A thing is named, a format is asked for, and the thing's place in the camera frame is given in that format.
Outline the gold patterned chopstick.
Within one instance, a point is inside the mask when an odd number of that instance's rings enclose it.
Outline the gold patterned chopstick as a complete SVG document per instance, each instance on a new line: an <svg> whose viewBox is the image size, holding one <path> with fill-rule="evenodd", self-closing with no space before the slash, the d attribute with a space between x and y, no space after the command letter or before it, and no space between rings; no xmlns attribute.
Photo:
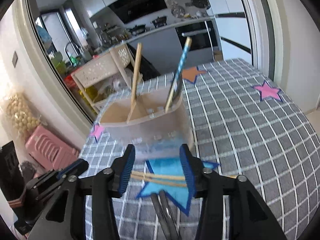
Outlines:
<svg viewBox="0 0 320 240"><path fill-rule="evenodd" d="M136 179L136 180L143 180L143 181L147 181L147 182L151 182L154 184L158 184L158 185L166 185L166 186L174 186L174 187L187 187L186 183L175 183L172 181L163 181L163 180L157 180L157 179L151 179L151 178L144 178L142 176L138 176L138 175L131 175L131 178Z"/></svg>
<svg viewBox="0 0 320 240"><path fill-rule="evenodd" d="M153 181L153 180L164 180L164 181L185 181L184 176L172 176L172 175L162 175L154 173L143 173L138 171L132 171L131 177L135 179Z"/></svg>

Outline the black plastic spoon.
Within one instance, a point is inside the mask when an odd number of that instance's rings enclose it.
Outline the black plastic spoon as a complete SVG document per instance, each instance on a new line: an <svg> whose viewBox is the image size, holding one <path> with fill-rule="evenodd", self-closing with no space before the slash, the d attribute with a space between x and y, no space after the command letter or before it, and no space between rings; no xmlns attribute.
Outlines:
<svg viewBox="0 0 320 240"><path fill-rule="evenodd" d="M159 197L161 200L164 218L170 232L170 239L180 239L180 235L176 229L174 217L164 190L159 192Z"/></svg>
<svg viewBox="0 0 320 240"><path fill-rule="evenodd" d="M167 210L166 210L168 201L165 196L165 192L161 191L159 196L156 193L152 193L151 200L152 200L152 204L155 209L158 221L164 233L165 239L171 239L169 224L167 222Z"/></svg>

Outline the beige plastic utensil holder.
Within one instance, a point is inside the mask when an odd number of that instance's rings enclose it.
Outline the beige plastic utensil holder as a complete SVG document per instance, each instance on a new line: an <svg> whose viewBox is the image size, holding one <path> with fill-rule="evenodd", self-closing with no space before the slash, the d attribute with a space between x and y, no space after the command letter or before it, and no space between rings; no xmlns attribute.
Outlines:
<svg viewBox="0 0 320 240"><path fill-rule="evenodd" d="M106 106L99 122L119 145L135 147L136 159L174 158L179 148L194 145L190 118L179 93L168 111L164 105L168 88L140 94L133 105L130 98Z"/></svg>

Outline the plain wooden chopstick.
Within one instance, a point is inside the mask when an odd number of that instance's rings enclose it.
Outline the plain wooden chopstick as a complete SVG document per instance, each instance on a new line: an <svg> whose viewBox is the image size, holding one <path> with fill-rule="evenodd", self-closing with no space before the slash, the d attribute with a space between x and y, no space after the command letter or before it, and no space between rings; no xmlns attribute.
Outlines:
<svg viewBox="0 0 320 240"><path fill-rule="evenodd" d="M139 78L139 70L140 70L140 62L142 57L142 43L137 44L136 50L136 58L135 58L135 65L134 65L134 72L133 72L133 80L132 80L132 87L131 87L131 106L130 112L127 117L127 122L130 121L131 115L136 107L137 104L137 85L138 85L138 78Z"/></svg>

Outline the blue patterned chopstick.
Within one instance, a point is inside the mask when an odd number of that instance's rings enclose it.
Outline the blue patterned chopstick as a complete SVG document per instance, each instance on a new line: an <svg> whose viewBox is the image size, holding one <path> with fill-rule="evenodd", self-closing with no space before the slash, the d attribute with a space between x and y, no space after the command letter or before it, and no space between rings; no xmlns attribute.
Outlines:
<svg viewBox="0 0 320 240"><path fill-rule="evenodd" d="M180 57L180 61L178 63L178 68L177 68L175 75L174 75L174 78L171 82L170 90L169 90L168 97L167 97L165 107L164 107L165 113L167 113L169 108L172 106L175 91L178 89L178 80L179 80L180 74L184 68L187 54L188 54L190 47L191 47L191 43L192 43L192 39L191 39L191 37L188 36L185 41L185 44L184 44L184 48L183 48L182 55Z"/></svg>

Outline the black kitchen faucet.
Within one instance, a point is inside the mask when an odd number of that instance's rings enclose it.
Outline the black kitchen faucet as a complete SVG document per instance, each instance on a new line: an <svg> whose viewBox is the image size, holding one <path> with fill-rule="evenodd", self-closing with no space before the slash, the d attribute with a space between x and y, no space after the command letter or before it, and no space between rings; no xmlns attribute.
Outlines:
<svg viewBox="0 0 320 240"><path fill-rule="evenodd" d="M72 42L72 41L69 41L69 42L65 45L65 48L64 48L65 54L67 55L69 61L71 61L71 55L69 55L69 53L68 53L68 48L69 48L69 46L72 47L73 51L75 52L75 54L76 54L77 56L80 56L80 55L81 55L81 53L80 53L80 48L81 48L81 47L80 47L77 43Z"/></svg>

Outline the pink plastic stool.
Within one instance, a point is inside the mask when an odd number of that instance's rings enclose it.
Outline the pink plastic stool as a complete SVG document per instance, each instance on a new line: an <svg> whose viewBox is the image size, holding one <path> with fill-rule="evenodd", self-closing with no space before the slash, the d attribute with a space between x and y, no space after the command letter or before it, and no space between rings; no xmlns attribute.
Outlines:
<svg viewBox="0 0 320 240"><path fill-rule="evenodd" d="M59 170L78 159L79 151L39 125L25 143L28 153L46 170Z"/></svg>

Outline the bag of beige balls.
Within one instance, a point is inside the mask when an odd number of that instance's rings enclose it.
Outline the bag of beige balls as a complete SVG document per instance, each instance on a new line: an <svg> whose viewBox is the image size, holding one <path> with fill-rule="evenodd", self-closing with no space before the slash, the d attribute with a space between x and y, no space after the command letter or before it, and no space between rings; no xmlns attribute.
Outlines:
<svg viewBox="0 0 320 240"><path fill-rule="evenodd" d="M41 116L32 109L22 93L16 93L8 98L5 114L17 133L25 138L41 124Z"/></svg>

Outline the grey checked tablecloth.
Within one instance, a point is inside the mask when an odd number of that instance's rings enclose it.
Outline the grey checked tablecloth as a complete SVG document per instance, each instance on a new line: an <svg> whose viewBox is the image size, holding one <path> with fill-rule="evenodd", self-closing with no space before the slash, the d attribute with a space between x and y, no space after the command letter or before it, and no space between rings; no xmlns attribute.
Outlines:
<svg viewBox="0 0 320 240"><path fill-rule="evenodd" d="M219 163L224 176L244 174L260 192L287 239L299 239L319 207L319 137L299 107L280 91L282 101L260 101L253 85L264 77L242 59L198 66L206 73L196 83L183 81L193 155ZM80 157L92 176L122 155L103 133L88 137ZM120 239L165 239L150 198L137 199L144 181L130 180L121 199L114 199Z"/></svg>

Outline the beige perforated storage cart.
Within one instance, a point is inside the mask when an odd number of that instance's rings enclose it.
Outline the beige perforated storage cart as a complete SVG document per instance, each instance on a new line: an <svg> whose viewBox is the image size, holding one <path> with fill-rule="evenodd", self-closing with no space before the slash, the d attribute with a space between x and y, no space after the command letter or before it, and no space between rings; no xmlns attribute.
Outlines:
<svg viewBox="0 0 320 240"><path fill-rule="evenodd" d="M127 44L122 43L111 47L109 50L98 55L95 59L84 64L82 67L74 71L71 74L71 77L88 100L90 106L99 113L106 100L103 99L98 102L94 102L90 99L86 89L99 84L101 81L108 81L116 74L119 74L120 77L124 79L125 85L131 88L132 79L125 71L129 64L134 65L135 61Z"/></svg>

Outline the black wok on stove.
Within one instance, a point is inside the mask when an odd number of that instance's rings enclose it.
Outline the black wok on stove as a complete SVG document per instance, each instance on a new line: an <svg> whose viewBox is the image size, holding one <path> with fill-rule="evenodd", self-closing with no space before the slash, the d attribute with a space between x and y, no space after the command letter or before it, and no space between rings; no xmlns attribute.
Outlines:
<svg viewBox="0 0 320 240"><path fill-rule="evenodd" d="M146 25L135 25L133 28L128 29L128 31L133 35L137 36L146 32Z"/></svg>

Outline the black pot on stove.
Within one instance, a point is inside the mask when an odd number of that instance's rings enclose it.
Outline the black pot on stove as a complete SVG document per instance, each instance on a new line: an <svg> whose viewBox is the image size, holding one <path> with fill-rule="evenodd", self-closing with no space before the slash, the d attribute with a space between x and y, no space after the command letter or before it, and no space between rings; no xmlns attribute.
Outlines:
<svg viewBox="0 0 320 240"><path fill-rule="evenodd" d="M167 25L167 16L157 17L150 22L155 28L160 28Z"/></svg>

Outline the black range hood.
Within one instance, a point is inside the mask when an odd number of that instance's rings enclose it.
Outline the black range hood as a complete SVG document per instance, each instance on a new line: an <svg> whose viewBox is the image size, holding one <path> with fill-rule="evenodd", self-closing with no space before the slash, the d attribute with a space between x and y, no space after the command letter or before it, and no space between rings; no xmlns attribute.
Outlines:
<svg viewBox="0 0 320 240"><path fill-rule="evenodd" d="M117 0L108 6L124 23L167 9L165 0Z"/></svg>

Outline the black built-in oven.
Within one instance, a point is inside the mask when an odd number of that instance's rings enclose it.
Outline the black built-in oven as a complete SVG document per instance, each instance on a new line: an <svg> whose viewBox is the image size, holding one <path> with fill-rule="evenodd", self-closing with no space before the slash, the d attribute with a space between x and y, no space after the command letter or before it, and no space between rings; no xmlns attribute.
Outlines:
<svg viewBox="0 0 320 240"><path fill-rule="evenodd" d="M177 27L175 30L182 48L187 37L192 39L190 51L218 46L212 21L192 23Z"/></svg>

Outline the white refrigerator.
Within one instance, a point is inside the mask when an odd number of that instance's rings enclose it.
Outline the white refrigerator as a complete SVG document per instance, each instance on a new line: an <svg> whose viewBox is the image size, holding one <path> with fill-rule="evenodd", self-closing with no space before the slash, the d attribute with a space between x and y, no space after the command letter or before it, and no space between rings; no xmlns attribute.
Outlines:
<svg viewBox="0 0 320 240"><path fill-rule="evenodd" d="M208 0L225 60L240 58L252 63L251 35L242 0Z"/></svg>

